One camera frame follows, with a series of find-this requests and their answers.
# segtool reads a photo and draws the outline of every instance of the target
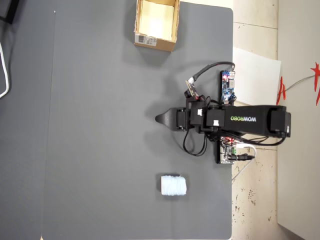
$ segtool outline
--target white object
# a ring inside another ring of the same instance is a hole
[[[183,196],[187,193],[186,179],[183,176],[162,176],[161,194],[165,196]]]
[[[2,68],[3,68],[3,72],[4,72],[4,77],[5,77],[5,91],[0,94],[0,98],[2,98],[9,91],[9,78],[8,78],[8,73],[7,73],[6,63],[5,63],[5,58],[4,58],[4,51],[2,50],[1,42],[0,42],[0,54],[1,54]]]
[[[237,101],[248,105],[275,105],[281,61],[234,47],[233,62]]]
[[[254,150],[254,158],[250,160],[250,162],[244,166],[244,168],[241,169],[240,172],[238,172],[237,175],[235,175],[233,178],[232,178],[232,183],[234,183],[234,180],[256,159],[256,156],[257,156],[257,149],[255,146],[251,145],[251,144],[246,144],[246,143],[238,143],[236,146],[236,148],[239,148],[239,149],[243,149],[243,148],[252,148]]]

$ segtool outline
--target black cable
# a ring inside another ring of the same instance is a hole
[[[222,137],[233,138],[233,139],[236,139],[236,140],[238,140],[240,142],[243,142],[243,143],[246,143],[246,144],[257,145],[257,146],[278,146],[278,145],[282,144],[286,139],[286,137],[283,137],[280,141],[275,142],[275,143],[261,143],[259,141],[253,141],[253,140],[250,140],[250,139],[246,139],[246,138],[237,136],[237,135],[235,135],[233,133],[230,133],[230,132],[222,131],[221,133],[222,133],[221,134]]]
[[[189,134],[189,129],[186,131],[186,134],[185,134],[184,139],[183,139],[183,144],[182,144],[183,150],[184,150],[186,153],[188,153],[188,154],[190,154],[190,155],[192,155],[192,156],[195,156],[195,157],[200,157],[200,156],[202,156],[203,154],[205,154],[205,152],[206,152],[206,150],[207,150],[207,145],[208,145],[208,144],[207,144],[207,142],[208,142],[208,141],[207,141],[207,137],[204,136],[204,138],[203,138],[203,145],[202,145],[201,150],[200,150],[198,153],[192,153],[192,152],[188,151],[187,148],[186,148],[186,139],[187,139],[188,134]]]
[[[209,69],[216,67],[218,65],[231,65],[232,66],[232,71],[235,70],[236,65],[231,62],[231,61],[218,61],[216,63],[213,64],[209,64],[206,67],[204,67],[203,69],[201,69],[198,73],[196,73],[195,75],[193,75],[193,80],[197,81],[197,79],[200,77],[201,74],[205,73],[206,71],[208,71]]]

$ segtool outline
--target cardboard box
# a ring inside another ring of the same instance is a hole
[[[137,0],[134,44],[172,52],[177,42],[180,0]]]

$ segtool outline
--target floor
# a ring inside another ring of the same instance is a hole
[[[278,0],[185,0],[233,9],[233,46],[278,59]],[[236,175],[246,162],[232,166]],[[232,185],[232,240],[301,239],[277,223],[277,148],[257,158]]]

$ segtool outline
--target wire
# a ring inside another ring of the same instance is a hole
[[[190,154],[190,155],[192,155],[192,156],[195,156],[195,157],[200,157],[200,156],[202,156],[203,154],[205,154],[205,152],[206,152],[206,150],[207,150],[207,145],[208,145],[208,141],[207,141],[206,135],[204,135],[203,145],[202,145],[201,150],[200,150],[198,153],[193,153],[193,152],[190,152],[189,150],[187,150],[187,148],[186,148],[186,139],[187,139],[188,134],[189,134],[189,129],[186,131],[186,134],[185,134],[184,139],[183,139],[183,144],[182,144],[183,150],[184,150],[186,153],[188,153],[188,154]]]
[[[234,184],[234,181],[236,180],[236,178],[256,159],[256,156],[257,156],[257,149],[256,149],[255,146],[253,146],[253,145],[251,145],[251,144],[239,143],[239,144],[236,145],[236,147],[238,147],[238,148],[252,148],[252,149],[254,150],[254,158],[251,159],[250,162],[249,162],[247,165],[245,165],[245,166],[241,169],[241,171],[239,171],[239,172],[237,173],[237,175],[235,175],[235,176],[232,178],[232,180],[231,180],[232,184]]]
[[[205,73],[206,71],[208,71],[209,69],[216,67],[218,65],[231,65],[232,66],[232,71],[235,70],[236,65],[231,62],[231,61],[218,61],[216,63],[213,64],[209,64],[206,67],[204,67],[203,69],[201,69],[198,73],[196,73],[195,75],[192,76],[193,81],[197,81],[197,79],[200,77],[201,74]]]
[[[1,54],[2,68],[4,72],[4,77],[5,77],[5,91],[0,94],[0,98],[2,98],[4,95],[6,95],[9,92],[9,78],[8,78],[8,72],[7,72],[5,58],[4,58],[4,51],[2,49],[1,42],[0,42],[0,54]]]
[[[296,85],[298,85],[298,84],[300,84],[300,83],[302,83],[303,81],[305,81],[305,80],[308,80],[308,79],[310,79],[310,78],[313,78],[315,75],[312,75],[312,76],[307,76],[307,77],[305,77],[305,78],[303,78],[303,79],[301,79],[301,80],[299,80],[299,81],[297,81],[297,82],[295,82],[294,84],[292,84],[290,87],[288,87],[288,88],[286,88],[285,89],[285,92],[288,92],[288,90],[290,90],[290,89],[292,89],[294,86],[296,86]]]
[[[278,145],[282,144],[286,139],[286,137],[283,137],[280,141],[275,142],[275,143],[262,143],[261,141],[254,141],[254,140],[246,139],[246,138],[243,138],[241,136],[237,136],[236,134],[233,134],[233,133],[227,132],[227,131],[221,131],[221,133],[222,133],[221,134],[222,137],[230,137],[230,138],[238,140],[239,142],[257,145],[257,146],[278,146]]]

